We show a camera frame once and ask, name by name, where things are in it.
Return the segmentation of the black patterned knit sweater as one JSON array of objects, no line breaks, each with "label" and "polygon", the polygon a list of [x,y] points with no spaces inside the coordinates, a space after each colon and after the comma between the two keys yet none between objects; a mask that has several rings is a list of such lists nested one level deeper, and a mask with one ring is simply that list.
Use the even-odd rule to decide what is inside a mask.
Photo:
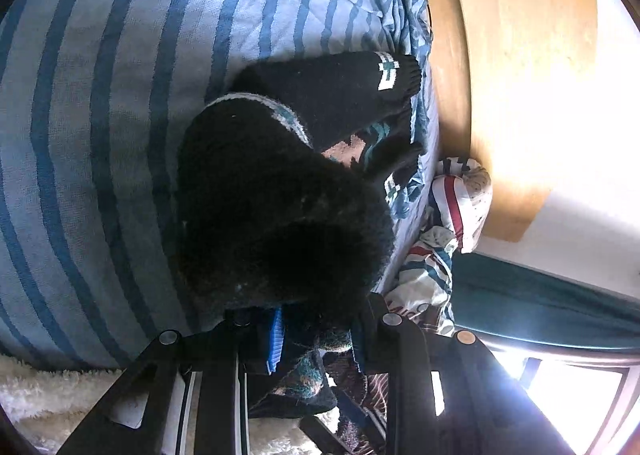
[{"label": "black patterned knit sweater", "polygon": [[196,116],[178,152],[177,258],[200,310],[278,309],[283,359],[250,415],[332,409],[323,351],[395,248],[387,195],[416,173],[413,56],[358,51],[261,60]]}]

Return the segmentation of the brown striped garment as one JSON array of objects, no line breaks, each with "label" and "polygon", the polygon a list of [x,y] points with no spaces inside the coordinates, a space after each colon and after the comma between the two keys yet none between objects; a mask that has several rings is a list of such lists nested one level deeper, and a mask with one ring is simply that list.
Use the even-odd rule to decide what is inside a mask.
[{"label": "brown striped garment", "polygon": [[354,453],[442,451],[432,368],[427,334],[416,323],[352,327],[352,360],[337,362],[333,373],[340,431],[354,431]]}]

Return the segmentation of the white blue patterned duvet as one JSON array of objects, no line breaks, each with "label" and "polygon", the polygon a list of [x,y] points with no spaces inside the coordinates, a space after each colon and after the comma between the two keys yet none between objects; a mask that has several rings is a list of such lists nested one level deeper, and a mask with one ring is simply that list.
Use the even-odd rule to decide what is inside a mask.
[{"label": "white blue patterned duvet", "polygon": [[423,331],[451,337],[452,254],[457,238],[446,227],[430,227],[411,246],[399,269],[397,285],[384,296],[388,310],[416,323]]}]

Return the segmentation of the dark green curtain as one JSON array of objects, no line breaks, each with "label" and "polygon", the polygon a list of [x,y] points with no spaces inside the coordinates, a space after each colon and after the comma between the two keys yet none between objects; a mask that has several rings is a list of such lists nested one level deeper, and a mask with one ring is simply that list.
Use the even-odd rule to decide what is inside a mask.
[{"label": "dark green curtain", "polygon": [[639,305],[477,255],[452,259],[456,324],[503,338],[596,350],[639,348]]}]

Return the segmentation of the white patterned pillow red stripe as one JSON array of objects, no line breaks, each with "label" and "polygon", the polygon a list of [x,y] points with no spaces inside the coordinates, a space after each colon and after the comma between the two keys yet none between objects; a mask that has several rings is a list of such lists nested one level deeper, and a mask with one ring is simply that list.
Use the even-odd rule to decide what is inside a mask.
[{"label": "white patterned pillow red stripe", "polygon": [[469,157],[441,160],[431,184],[434,224],[452,234],[460,253],[473,253],[492,202],[489,172]]}]

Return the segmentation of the blue striped blanket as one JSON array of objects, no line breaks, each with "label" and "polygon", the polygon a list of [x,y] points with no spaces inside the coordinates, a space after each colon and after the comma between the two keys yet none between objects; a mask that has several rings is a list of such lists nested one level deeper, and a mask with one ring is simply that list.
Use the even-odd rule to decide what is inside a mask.
[{"label": "blue striped blanket", "polygon": [[118,368],[209,323],[174,260],[184,130],[248,63],[425,61],[427,0],[1,0],[1,351]]}]

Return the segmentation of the wooden headboard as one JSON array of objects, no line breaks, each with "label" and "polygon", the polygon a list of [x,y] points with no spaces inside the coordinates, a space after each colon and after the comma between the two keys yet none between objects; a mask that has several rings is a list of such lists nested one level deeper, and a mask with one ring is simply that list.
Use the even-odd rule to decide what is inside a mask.
[{"label": "wooden headboard", "polygon": [[494,187],[484,232],[521,241],[546,201],[559,120],[596,56],[596,0],[428,0],[440,152]]}]

